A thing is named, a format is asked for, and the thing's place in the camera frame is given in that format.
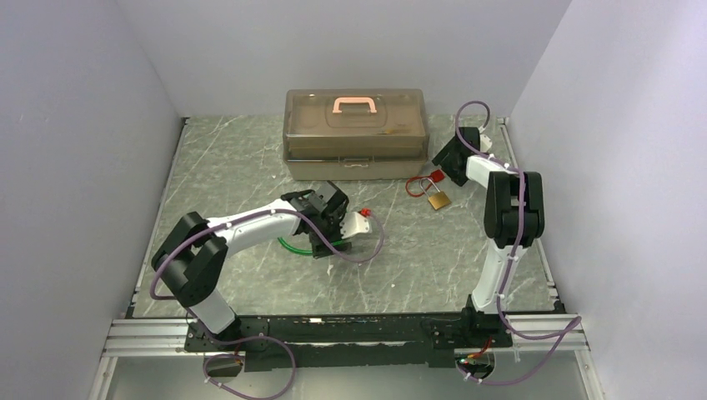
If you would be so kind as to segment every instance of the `pink handle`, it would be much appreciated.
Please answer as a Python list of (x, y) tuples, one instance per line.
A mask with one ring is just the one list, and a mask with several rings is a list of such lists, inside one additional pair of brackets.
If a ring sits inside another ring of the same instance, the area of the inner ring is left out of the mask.
[(378, 111), (375, 109), (375, 102), (371, 97), (339, 97), (333, 102), (333, 110), (332, 113), (334, 114), (340, 114), (341, 113), (341, 103), (349, 103), (349, 104), (364, 104), (367, 103), (369, 105), (369, 108), (371, 109), (371, 113), (375, 114)]

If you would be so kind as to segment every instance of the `toolbox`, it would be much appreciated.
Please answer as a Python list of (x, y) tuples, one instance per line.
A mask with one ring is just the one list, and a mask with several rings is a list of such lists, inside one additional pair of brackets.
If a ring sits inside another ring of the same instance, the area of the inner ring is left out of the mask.
[(283, 159), (296, 180), (416, 176), (429, 130), (418, 89), (290, 90)]

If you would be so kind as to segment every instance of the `marble tabletop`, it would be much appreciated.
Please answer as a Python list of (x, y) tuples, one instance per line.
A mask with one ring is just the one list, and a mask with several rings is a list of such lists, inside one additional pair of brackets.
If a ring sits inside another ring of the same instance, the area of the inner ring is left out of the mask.
[[(479, 126), (466, 117), (463, 126)], [(261, 207), (281, 194), (317, 188), (293, 181), (282, 162), (282, 116), (191, 117), (183, 130), (163, 209), (155, 226), (151, 257), (182, 215), (198, 211), (222, 217)], [(430, 158), (452, 137), (451, 115), (429, 116)], [(491, 152), (510, 160), (503, 134), (485, 133)], [(429, 163), (424, 172), (433, 166)], [(370, 262), (337, 257), (313, 259), (286, 251), (276, 241), (260, 243), (228, 259), (218, 290), (238, 314), (422, 313), (460, 310), (479, 280), (486, 253), (485, 191), (439, 183), (452, 204), (435, 212), (423, 198), (406, 194), (404, 180), (336, 182), (348, 195), (349, 211), (370, 208), (384, 223), (385, 246)], [(353, 238), (351, 254), (370, 254), (378, 233)], [(305, 235), (288, 239), (306, 248)], [(138, 289), (134, 317), (183, 316), (176, 301), (155, 302), (148, 289), (150, 267)], [(160, 283), (158, 292), (168, 291)], [(509, 309), (552, 309), (538, 248), (521, 259), (509, 290)]]

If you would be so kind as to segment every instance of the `white wall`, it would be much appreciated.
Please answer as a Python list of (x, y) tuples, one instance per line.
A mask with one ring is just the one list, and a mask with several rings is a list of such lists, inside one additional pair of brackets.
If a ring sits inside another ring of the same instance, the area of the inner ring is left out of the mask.
[(569, 0), (118, 0), (182, 115), (282, 113), (291, 88), (421, 88), (509, 115)]
[(0, 6), (0, 398), (88, 395), (179, 133), (113, 1)]
[(511, 116), (608, 399), (707, 393), (707, 3), (574, 0)]

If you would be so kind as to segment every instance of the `padlock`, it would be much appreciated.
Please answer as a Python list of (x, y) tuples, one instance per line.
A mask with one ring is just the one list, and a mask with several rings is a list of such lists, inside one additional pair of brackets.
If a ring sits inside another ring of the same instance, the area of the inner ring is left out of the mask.
[[(427, 193), (427, 190), (425, 190), (424, 185), (422, 184), (424, 181), (429, 181), (434, 187), (434, 190), (436, 190), (437, 192), (430, 196)], [(427, 194), (427, 201), (432, 204), (432, 208), (434, 208), (434, 211), (437, 211), (442, 207), (447, 207), (449, 204), (452, 203), (452, 201), (449, 200), (449, 197), (447, 197), (447, 194), (439, 190), (439, 187), (437, 187), (437, 185), (435, 185), (432, 179), (430, 179), (429, 177), (423, 177), (422, 179), (420, 179), (419, 184), (424, 194)]]

